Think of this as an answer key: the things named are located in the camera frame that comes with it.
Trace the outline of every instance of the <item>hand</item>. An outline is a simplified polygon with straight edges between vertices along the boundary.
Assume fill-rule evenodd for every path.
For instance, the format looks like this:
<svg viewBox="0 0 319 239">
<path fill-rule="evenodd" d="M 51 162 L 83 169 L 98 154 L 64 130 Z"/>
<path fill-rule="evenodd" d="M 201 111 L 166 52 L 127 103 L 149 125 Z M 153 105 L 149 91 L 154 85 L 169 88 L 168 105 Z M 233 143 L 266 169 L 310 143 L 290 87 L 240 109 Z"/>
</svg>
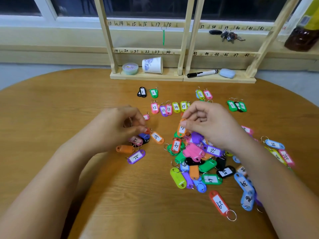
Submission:
<svg viewBox="0 0 319 239">
<path fill-rule="evenodd" d="M 128 105 L 104 109 L 72 139 L 79 148 L 93 156 L 115 148 L 145 131 L 143 115 L 138 108 Z"/>
<path fill-rule="evenodd" d="M 181 125 L 199 132 L 214 146 L 232 151 L 239 141 L 249 137 L 229 112 L 217 103 L 195 101 L 184 112 Z"/>
</svg>

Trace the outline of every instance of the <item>barcode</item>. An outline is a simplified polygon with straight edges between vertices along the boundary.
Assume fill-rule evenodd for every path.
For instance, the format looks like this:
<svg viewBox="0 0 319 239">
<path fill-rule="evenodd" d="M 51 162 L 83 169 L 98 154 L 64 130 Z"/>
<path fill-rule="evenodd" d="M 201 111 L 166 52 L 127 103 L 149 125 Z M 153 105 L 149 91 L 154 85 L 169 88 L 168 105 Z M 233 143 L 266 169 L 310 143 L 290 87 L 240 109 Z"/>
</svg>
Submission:
<svg viewBox="0 0 319 239">
<path fill-rule="evenodd" d="M 310 16 L 303 16 L 301 21 L 300 21 L 300 25 L 302 25 L 302 26 L 307 25 L 307 23 L 309 22 L 310 18 L 311 18 Z"/>
</svg>

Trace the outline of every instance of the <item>round plastic container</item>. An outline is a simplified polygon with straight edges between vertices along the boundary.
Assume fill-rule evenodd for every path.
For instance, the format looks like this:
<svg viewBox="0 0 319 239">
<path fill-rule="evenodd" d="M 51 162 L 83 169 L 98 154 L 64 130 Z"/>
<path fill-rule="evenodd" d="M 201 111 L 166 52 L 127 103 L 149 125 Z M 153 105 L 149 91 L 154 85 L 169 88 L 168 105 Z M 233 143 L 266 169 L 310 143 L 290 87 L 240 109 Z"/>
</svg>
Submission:
<svg viewBox="0 0 319 239">
<path fill-rule="evenodd" d="M 123 64 L 122 70 L 126 75 L 133 76 L 138 72 L 138 64 L 135 63 L 126 63 Z"/>
</svg>

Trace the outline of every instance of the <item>bottle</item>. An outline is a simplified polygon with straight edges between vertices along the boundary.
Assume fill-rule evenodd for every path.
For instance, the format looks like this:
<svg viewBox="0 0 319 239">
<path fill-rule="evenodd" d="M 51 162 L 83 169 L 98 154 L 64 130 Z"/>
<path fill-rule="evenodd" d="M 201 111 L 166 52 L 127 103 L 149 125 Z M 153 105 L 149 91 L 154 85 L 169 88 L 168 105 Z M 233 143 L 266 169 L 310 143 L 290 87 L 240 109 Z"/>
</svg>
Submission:
<svg viewBox="0 0 319 239">
<path fill-rule="evenodd" d="M 307 52 L 319 39 L 319 0 L 313 0 L 285 42 L 293 51 Z"/>
</svg>

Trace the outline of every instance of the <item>wooden rack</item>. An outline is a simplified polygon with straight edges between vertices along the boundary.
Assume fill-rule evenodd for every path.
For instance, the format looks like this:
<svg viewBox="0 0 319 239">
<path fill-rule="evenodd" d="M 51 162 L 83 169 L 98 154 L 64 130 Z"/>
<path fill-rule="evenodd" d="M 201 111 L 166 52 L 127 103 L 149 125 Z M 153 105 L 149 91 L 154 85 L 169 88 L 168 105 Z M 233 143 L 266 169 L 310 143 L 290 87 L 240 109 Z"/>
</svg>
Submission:
<svg viewBox="0 0 319 239">
<path fill-rule="evenodd" d="M 106 48 L 109 55 L 111 70 L 111 79 L 132 79 L 132 80 L 171 80 L 171 81 L 196 81 L 196 82 L 241 82 L 241 83 L 255 83 L 254 78 L 257 68 L 264 59 L 268 48 L 276 39 L 278 33 L 280 32 L 282 26 L 287 20 L 290 13 L 293 11 L 294 7 L 297 5 L 299 0 L 287 0 L 284 7 L 282 8 L 280 14 L 278 15 L 274 25 L 269 26 L 249 26 L 242 24 L 216 24 L 212 22 L 200 22 L 203 5 L 205 0 L 197 0 L 195 16 L 193 21 L 193 28 L 190 37 L 190 43 L 188 50 L 187 38 L 189 35 L 189 28 L 191 23 L 192 11 L 195 0 L 188 0 L 185 21 L 174 21 L 165 20 L 159 21 L 156 19 L 144 19 L 144 20 L 134 20 L 134 19 L 107 19 L 104 10 L 103 0 L 94 0 L 98 16 L 100 19 L 103 35 L 106 41 Z M 170 48 L 137 48 L 137 47 L 113 47 L 112 39 L 110 36 L 109 26 L 129 26 L 129 27 L 163 27 L 163 28 L 184 28 L 181 48 L 180 49 L 170 49 Z M 195 40 L 199 29 L 217 29 L 217 30 L 228 30 L 232 32 L 236 31 L 268 31 L 268 35 L 265 38 L 263 44 L 261 45 L 258 52 L 251 51 L 227 51 L 227 50 L 195 50 Z M 152 54 L 156 55 L 179 55 L 179 62 L 177 68 L 163 68 L 163 74 L 154 73 L 144 73 L 142 68 L 136 75 L 129 76 L 122 72 L 122 68 L 118 67 L 114 55 L 119 54 Z M 185 69 L 184 59 L 187 55 Z M 191 69 L 190 65 L 193 56 L 213 56 L 213 57 L 253 57 L 252 63 L 248 66 L 246 70 L 236 70 L 236 76 L 233 79 L 227 79 L 219 74 L 197 77 L 196 79 L 187 78 L 188 73 L 205 71 L 208 69 Z"/>
</svg>

